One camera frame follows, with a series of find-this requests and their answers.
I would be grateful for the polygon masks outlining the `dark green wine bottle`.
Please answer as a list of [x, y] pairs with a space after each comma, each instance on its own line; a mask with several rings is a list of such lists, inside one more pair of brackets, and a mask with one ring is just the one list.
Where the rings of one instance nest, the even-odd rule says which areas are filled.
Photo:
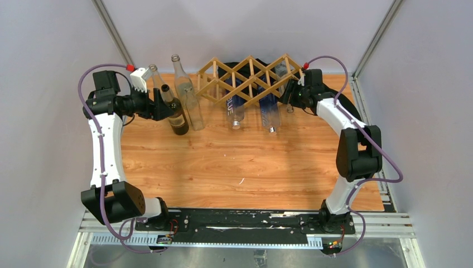
[[173, 132], [179, 136], [185, 135], [189, 131], [189, 123], [180, 100], [174, 96], [167, 84], [161, 86], [161, 96], [166, 105], [173, 110], [173, 115], [168, 117]]

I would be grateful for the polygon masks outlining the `clear blue labelled bottle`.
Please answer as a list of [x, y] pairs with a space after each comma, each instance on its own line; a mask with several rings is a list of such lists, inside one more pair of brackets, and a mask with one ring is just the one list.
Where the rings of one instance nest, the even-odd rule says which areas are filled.
[[270, 135], [275, 136], [281, 125], [277, 98], [269, 93], [259, 100], [259, 105], [262, 126]]

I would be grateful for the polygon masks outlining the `small clear glass bottle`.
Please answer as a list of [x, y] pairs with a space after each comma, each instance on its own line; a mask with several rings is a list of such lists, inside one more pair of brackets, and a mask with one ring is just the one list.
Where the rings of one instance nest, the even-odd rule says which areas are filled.
[[[274, 67], [274, 71], [277, 76], [277, 81], [280, 81], [281, 79], [285, 78], [288, 74], [286, 63], [284, 61], [281, 61]], [[280, 95], [283, 95], [284, 92], [286, 91], [287, 84], [288, 84], [288, 81], [285, 81], [285, 83], [279, 87], [278, 91]], [[287, 113], [294, 112], [294, 109], [290, 104], [286, 105], [286, 110], [287, 110]]]

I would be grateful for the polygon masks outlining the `clear bottle white label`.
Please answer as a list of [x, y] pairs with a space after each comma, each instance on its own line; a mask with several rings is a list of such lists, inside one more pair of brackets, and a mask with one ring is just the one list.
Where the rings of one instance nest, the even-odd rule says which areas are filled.
[[158, 89], [161, 93], [161, 97], [165, 100], [165, 97], [163, 96], [161, 88], [163, 85], [167, 85], [167, 84], [161, 78], [161, 75], [158, 72], [158, 68], [156, 67], [155, 64], [150, 64], [149, 69], [152, 72], [153, 89]]

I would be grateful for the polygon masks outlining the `slim clear glass bottle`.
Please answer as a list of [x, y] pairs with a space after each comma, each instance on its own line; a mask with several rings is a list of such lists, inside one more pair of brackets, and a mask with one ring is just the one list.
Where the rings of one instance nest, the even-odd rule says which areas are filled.
[[193, 130], [203, 130], [205, 128], [205, 124], [201, 114], [200, 103], [193, 90], [193, 87], [186, 87], [184, 89], [184, 101]]

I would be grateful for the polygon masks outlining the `clear bottle black label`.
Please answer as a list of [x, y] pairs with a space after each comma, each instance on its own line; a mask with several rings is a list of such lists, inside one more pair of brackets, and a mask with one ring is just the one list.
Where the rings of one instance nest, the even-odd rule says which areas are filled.
[[189, 75], [184, 71], [179, 55], [172, 55], [171, 60], [175, 72], [174, 85], [177, 95], [185, 108], [189, 112], [193, 111], [197, 106], [193, 83]]

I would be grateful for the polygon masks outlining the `clear bottle blue label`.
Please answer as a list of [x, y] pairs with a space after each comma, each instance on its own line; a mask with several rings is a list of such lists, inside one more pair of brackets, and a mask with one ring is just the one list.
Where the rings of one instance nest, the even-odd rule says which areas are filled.
[[234, 95], [226, 102], [226, 119], [230, 123], [232, 129], [241, 128], [241, 123], [245, 117], [244, 103], [245, 100], [239, 95]]

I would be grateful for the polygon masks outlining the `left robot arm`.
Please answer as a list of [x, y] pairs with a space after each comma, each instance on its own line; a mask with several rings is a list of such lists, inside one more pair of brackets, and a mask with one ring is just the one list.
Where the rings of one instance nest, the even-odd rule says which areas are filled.
[[122, 162], [124, 117], [161, 121], [173, 114], [162, 99], [161, 83], [147, 89], [147, 80], [154, 75], [150, 68], [136, 69], [130, 74], [130, 94], [120, 95], [116, 71], [93, 73], [95, 90], [83, 109], [93, 138], [93, 173], [90, 189], [81, 192], [81, 202], [103, 225], [135, 218], [163, 231], [172, 222], [162, 198], [146, 198], [127, 181]]

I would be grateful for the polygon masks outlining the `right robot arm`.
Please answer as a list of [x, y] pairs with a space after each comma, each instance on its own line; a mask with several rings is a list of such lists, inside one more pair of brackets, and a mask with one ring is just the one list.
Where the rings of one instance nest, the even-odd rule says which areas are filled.
[[323, 82], [320, 69], [304, 69], [290, 79], [279, 101], [300, 109], [309, 108], [339, 137], [336, 153], [339, 177], [315, 220], [322, 231], [333, 233], [348, 223], [352, 199], [359, 192], [362, 180], [372, 178], [382, 168], [382, 155], [369, 142], [373, 140], [380, 145], [381, 131], [375, 125], [365, 124], [353, 102]]

